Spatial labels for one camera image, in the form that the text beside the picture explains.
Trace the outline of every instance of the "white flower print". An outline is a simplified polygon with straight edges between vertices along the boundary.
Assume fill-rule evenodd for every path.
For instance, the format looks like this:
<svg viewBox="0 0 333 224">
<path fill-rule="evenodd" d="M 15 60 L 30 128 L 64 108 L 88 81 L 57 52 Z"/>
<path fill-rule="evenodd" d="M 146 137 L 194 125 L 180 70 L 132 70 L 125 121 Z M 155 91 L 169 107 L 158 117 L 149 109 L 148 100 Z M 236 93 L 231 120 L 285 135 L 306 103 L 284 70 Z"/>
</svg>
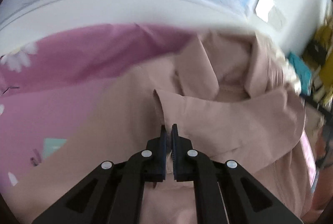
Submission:
<svg viewBox="0 0 333 224">
<path fill-rule="evenodd" d="M 21 72 L 22 66 L 30 67 L 31 61 L 28 55 L 37 54 L 37 44 L 29 43 L 21 48 L 18 48 L 0 59 L 0 64 L 7 65 L 10 71 Z"/>
</svg>

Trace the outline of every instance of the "teal object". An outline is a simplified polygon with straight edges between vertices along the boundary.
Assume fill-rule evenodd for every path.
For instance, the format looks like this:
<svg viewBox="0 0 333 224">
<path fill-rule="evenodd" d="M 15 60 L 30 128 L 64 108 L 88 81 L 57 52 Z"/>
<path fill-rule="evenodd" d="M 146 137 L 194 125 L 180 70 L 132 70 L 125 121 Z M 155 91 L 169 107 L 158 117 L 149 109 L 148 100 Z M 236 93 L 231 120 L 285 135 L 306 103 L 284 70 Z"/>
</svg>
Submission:
<svg viewBox="0 0 333 224">
<path fill-rule="evenodd" d="M 56 139 L 56 138 L 46 138 L 44 139 L 43 146 L 43 159 L 46 159 L 51 154 L 53 154 L 56 150 L 61 148 L 67 139 Z"/>
<path fill-rule="evenodd" d="M 301 81 L 302 94 L 311 94 L 311 70 L 308 66 L 293 52 L 289 54 L 289 63 L 294 66 L 295 72 Z"/>
</svg>

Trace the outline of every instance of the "magenta blanket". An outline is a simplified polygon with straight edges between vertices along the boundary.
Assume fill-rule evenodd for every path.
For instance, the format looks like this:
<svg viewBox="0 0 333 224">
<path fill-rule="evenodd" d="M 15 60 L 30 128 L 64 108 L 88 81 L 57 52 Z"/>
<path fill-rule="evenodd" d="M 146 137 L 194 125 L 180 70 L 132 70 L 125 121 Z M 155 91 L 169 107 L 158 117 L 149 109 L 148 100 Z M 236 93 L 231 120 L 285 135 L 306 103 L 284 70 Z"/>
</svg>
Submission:
<svg viewBox="0 0 333 224">
<path fill-rule="evenodd" d="M 176 52 L 190 32 L 156 25 L 97 25 L 46 37 L 0 61 L 0 191 L 33 166 L 45 138 L 66 139 L 114 77 Z"/>
</svg>

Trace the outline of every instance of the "light pink cloth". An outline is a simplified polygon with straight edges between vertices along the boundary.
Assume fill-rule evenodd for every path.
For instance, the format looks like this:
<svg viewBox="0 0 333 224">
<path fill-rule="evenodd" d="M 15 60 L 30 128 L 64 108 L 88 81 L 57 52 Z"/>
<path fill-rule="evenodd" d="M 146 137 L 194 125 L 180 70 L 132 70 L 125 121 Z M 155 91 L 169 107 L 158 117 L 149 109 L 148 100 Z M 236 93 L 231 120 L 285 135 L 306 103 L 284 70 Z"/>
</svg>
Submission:
<svg viewBox="0 0 333 224">
<path fill-rule="evenodd" d="M 126 161 L 157 137 L 161 123 L 212 159 L 237 160 L 297 216 L 310 206 L 300 145 L 304 108 L 283 87 L 282 71 L 255 35 L 211 32 L 179 55 L 131 68 L 102 96 L 74 136 L 22 178 L 5 197 L 23 223 L 105 160 Z M 193 186 L 147 184 L 141 223 L 196 223 Z"/>
</svg>

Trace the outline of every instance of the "pink fabric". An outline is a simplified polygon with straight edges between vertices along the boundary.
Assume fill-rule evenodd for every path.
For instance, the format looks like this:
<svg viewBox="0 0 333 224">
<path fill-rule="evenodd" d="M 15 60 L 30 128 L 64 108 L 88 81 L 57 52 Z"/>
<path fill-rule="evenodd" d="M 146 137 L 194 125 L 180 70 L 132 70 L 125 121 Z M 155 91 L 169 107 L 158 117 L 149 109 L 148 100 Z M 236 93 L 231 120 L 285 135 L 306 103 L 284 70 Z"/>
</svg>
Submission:
<svg viewBox="0 0 333 224">
<path fill-rule="evenodd" d="M 129 66 L 179 50 L 191 33 L 155 25 L 98 25 L 37 42 L 30 67 L 20 73 L 0 65 L 0 191 L 8 172 L 20 181 L 32 169 L 33 149 L 45 138 L 68 138 L 85 121 L 101 92 Z"/>
<path fill-rule="evenodd" d="M 306 133 L 303 132 L 302 136 L 301 136 L 301 145 L 302 145 L 302 150 L 303 150 L 303 154 L 305 157 L 305 161 L 308 167 L 308 173 L 309 173 L 309 179 L 310 179 L 310 185 L 312 187 L 315 177 L 316 177 L 316 163 L 313 157 L 313 153 L 312 153 L 312 149 L 310 146 L 310 142 L 308 140 L 308 137 L 306 136 Z"/>
<path fill-rule="evenodd" d="M 168 133 L 177 123 L 194 148 L 219 162 L 238 161 L 301 216 L 311 202 L 299 142 L 304 120 L 300 99 L 254 35 L 210 32 L 177 55 L 119 77 L 67 143 L 5 198 L 23 223 L 31 223 L 101 162 L 126 161 L 159 135 L 161 123 Z M 141 223 L 196 223 L 193 186 L 176 184 L 170 166 L 168 159 L 165 182 L 147 185 Z"/>
</svg>

